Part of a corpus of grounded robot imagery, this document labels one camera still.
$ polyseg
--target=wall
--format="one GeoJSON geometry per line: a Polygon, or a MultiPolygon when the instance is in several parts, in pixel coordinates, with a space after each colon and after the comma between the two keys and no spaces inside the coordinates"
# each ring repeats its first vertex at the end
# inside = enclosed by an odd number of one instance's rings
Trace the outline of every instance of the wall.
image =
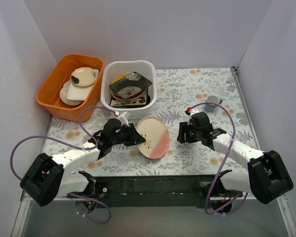
{"type": "MultiPolygon", "coordinates": [[[[0,236],[11,235],[21,188],[9,168],[14,145],[33,134],[45,134],[49,113],[35,94],[55,59],[22,0],[0,0],[0,236]]],[[[39,154],[42,140],[17,150],[15,166],[23,176],[39,154]]]]}
{"type": "Polygon", "coordinates": [[[280,153],[294,182],[287,196],[296,224],[296,1],[273,1],[239,78],[262,148],[280,153]]]}
{"type": "Polygon", "coordinates": [[[24,2],[56,60],[79,52],[191,68],[239,65],[272,0],[24,2]]]}

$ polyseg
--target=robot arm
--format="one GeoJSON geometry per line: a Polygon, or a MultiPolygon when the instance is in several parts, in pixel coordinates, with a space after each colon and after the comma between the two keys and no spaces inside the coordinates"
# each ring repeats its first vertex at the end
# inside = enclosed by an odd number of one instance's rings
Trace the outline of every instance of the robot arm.
{"type": "MultiPolygon", "coordinates": [[[[213,129],[206,113],[186,112],[188,122],[180,123],[177,140],[180,143],[201,141],[214,151],[226,154],[231,137],[222,129],[213,129]]],[[[234,141],[229,157],[247,169],[248,173],[227,170],[221,173],[217,188],[252,193],[260,202],[268,204],[294,186],[280,155],[263,152],[234,141]]]]}
{"type": "Polygon", "coordinates": [[[45,153],[38,155],[21,180],[21,188],[40,206],[49,204],[57,195],[71,192],[88,197],[88,193],[94,192],[95,179],[84,171],[69,174],[72,170],[103,158],[114,145],[128,147],[146,141],[134,125],[128,123],[126,116],[124,112],[118,118],[109,119],[103,130],[93,135],[98,144],[95,149],[84,150],[95,146],[96,142],[90,139],[83,145],[83,150],[70,150],[53,156],[45,153]]]}

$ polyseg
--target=mug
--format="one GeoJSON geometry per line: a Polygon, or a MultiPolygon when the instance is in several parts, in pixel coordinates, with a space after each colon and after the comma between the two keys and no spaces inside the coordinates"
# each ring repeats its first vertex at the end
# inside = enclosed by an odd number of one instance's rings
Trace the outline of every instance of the mug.
{"type": "MultiPolygon", "coordinates": [[[[210,103],[215,103],[215,104],[221,104],[222,103],[222,99],[218,98],[215,95],[210,95],[207,97],[206,102],[210,102],[210,103]]],[[[211,105],[211,104],[205,104],[205,110],[207,112],[212,112],[214,111],[214,109],[216,108],[216,105],[211,105]]]]}

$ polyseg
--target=floral tablecloth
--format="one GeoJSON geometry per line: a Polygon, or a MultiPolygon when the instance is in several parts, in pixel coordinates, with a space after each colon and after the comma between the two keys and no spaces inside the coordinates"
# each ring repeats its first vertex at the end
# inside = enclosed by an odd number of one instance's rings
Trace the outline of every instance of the floral tablecloth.
{"type": "MultiPolygon", "coordinates": [[[[166,155],[157,160],[145,158],[136,146],[119,145],[99,161],[90,162],[74,170],[85,170],[93,176],[133,176],[133,175],[191,175],[214,174],[223,160],[223,154],[214,152],[199,143],[180,144],[177,142],[179,122],[187,121],[184,113],[187,107],[204,102],[208,95],[223,99],[222,105],[228,109],[236,125],[236,138],[246,145],[256,147],[247,114],[241,103],[230,68],[172,69],[157,70],[158,98],[153,105],[153,116],[163,120],[170,132],[170,148],[166,155]]],[[[231,134],[232,128],[227,114],[221,109],[208,113],[211,123],[231,134]]],[[[96,109],[85,128],[94,133],[102,129],[112,114],[96,109]]],[[[89,137],[78,123],[52,118],[48,136],[74,145],[82,145],[89,137]]],[[[49,155],[63,153],[68,147],[47,140],[43,152],[49,155]]],[[[228,158],[225,169],[244,172],[244,169],[228,158]]]]}

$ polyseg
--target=cable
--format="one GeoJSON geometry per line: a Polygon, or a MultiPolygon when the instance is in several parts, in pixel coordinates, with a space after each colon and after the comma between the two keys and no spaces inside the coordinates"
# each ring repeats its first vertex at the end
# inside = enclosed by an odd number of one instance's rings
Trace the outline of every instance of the cable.
{"type": "Polygon", "coordinates": [[[69,143],[67,143],[67,142],[63,142],[63,141],[58,140],[58,139],[53,138],[53,137],[41,136],[41,135],[30,136],[30,137],[24,138],[23,140],[19,141],[19,142],[15,145],[15,147],[13,148],[13,150],[12,150],[12,152],[11,152],[11,156],[10,156],[10,168],[11,168],[11,171],[12,171],[12,173],[14,174],[14,176],[15,176],[17,179],[22,180],[22,178],[21,178],[21,177],[15,172],[15,169],[14,169],[14,166],[13,166],[13,156],[14,156],[14,153],[15,153],[16,149],[17,149],[17,148],[18,148],[23,142],[25,142],[25,141],[27,141],[27,140],[30,140],[30,139],[33,139],[33,138],[44,138],[44,139],[49,139],[49,140],[52,140],[52,141],[55,141],[55,142],[59,142],[59,143],[61,143],[61,144],[63,144],[63,145],[66,145],[66,146],[68,146],[68,147],[75,148],[75,149],[77,149],[77,150],[85,150],[85,151],[89,151],[89,150],[93,150],[93,149],[97,148],[97,147],[98,147],[98,141],[97,141],[97,139],[95,139],[95,138],[93,137],[93,135],[92,135],[91,133],[89,133],[89,132],[83,127],[82,122],[81,122],[82,115],[83,115],[85,112],[87,112],[88,110],[91,110],[91,109],[103,109],[103,110],[110,111],[110,112],[114,113],[115,115],[116,115],[116,113],[115,113],[115,111],[113,111],[113,110],[110,110],[110,109],[108,109],[108,108],[104,108],[104,107],[99,107],[99,106],[92,106],[92,107],[86,108],[84,111],[81,112],[80,117],[79,117],[79,125],[80,125],[80,127],[82,128],[82,130],[83,130],[86,134],[88,134],[88,135],[89,135],[89,136],[95,141],[95,146],[94,146],[94,147],[89,147],[89,148],[78,147],[78,146],[75,146],[75,145],[69,144],[69,143]]]}
{"type": "MultiPolygon", "coordinates": [[[[218,171],[217,171],[216,175],[214,176],[214,180],[213,180],[213,182],[212,182],[212,184],[211,184],[211,186],[210,186],[210,188],[209,188],[209,190],[208,190],[207,196],[206,196],[206,200],[205,200],[205,212],[206,212],[207,214],[211,215],[211,214],[218,213],[220,210],[223,210],[226,206],[228,206],[228,205],[231,204],[233,201],[235,201],[235,200],[241,195],[241,193],[238,193],[233,199],[231,199],[230,201],[228,201],[228,202],[227,202],[226,204],[224,204],[223,206],[217,208],[216,210],[211,211],[211,212],[207,210],[207,206],[208,206],[208,202],[209,202],[209,199],[210,199],[211,193],[212,193],[212,191],[213,191],[213,189],[214,189],[214,186],[215,186],[215,184],[216,184],[216,182],[217,182],[217,179],[218,179],[218,177],[219,177],[219,174],[220,174],[221,171],[222,171],[222,167],[223,167],[223,165],[226,163],[226,160],[227,160],[227,158],[228,158],[228,156],[229,156],[229,154],[230,154],[231,147],[232,147],[232,144],[233,144],[233,141],[234,141],[233,139],[235,138],[235,135],[236,135],[236,127],[235,127],[235,123],[233,122],[230,113],[227,111],[227,109],[225,109],[223,106],[221,106],[221,105],[219,105],[219,104],[211,103],[211,102],[202,102],[202,103],[199,103],[199,104],[196,104],[196,105],[192,106],[191,108],[189,108],[189,110],[191,110],[191,109],[193,109],[193,108],[195,108],[195,107],[197,107],[197,106],[199,106],[199,105],[205,105],[205,104],[216,105],[216,106],[222,108],[222,109],[226,112],[226,114],[228,115],[228,117],[229,117],[229,119],[230,119],[230,122],[231,122],[231,125],[232,125],[232,130],[233,130],[233,132],[232,132],[232,136],[231,136],[231,141],[230,141],[230,144],[229,144],[228,150],[227,150],[227,152],[226,152],[226,155],[225,155],[225,157],[224,157],[224,159],[223,159],[223,161],[222,161],[220,167],[218,168],[218,171]]],[[[247,198],[247,195],[248,195],[248,193],[245,194],[245,196],[244,196],[242,202],[239,204],[239,206],[238,206],[236,209],[234,209],[234,210],[232,210],[231,212],[228,212],[228,213],[226,213],[226,214],[232,214],[232,213],[234,213],[235,211],[237,211],[237,210],[243,205],[243,203],[245,202],[245,200],[246,200],[246,198],[247,198]]]]}
{"type": "Polygon", "coordinates": [[[111,219],[111,210],[110,210],[110,208],[109,208],[105,203],[103,203],[103,202],[101,202],[101,201],[98,201],[98,200],[96,200],[96,199],[94,199],[94,198],[84,197],[84,196],[80,196],[80,195],[73,194],[73,193],[68,193],[68,195],[70,195],[70,196],[72,196],[72,197],[75,197],[75,198],[82,198],[82,199],[85,199],[85,200],[89,200],[89,201],[96,202],[97,204],[100,204],[100,205],[102,205],[103,207],[105,207],[105,208],[108,210],[108,212],[109,212],[109,217],[108,217],[107,220],[105,220],[105,221],[99,221],[99,220],[93,218],[92,216],[90,216],[90,215],[88,215],[88,214],[85,214],[85,213],[83,213],[83,212],[81,212],[81,211],[78,211],[78,213],[79,213],[81,216],[86,217],[86,218],[90,219],[91,221],[94,221],[95,223],[98,223],[98,224],[101,224],[101,225],[106,224],[106,223],[109,222],[109,220],[111,219]]]}

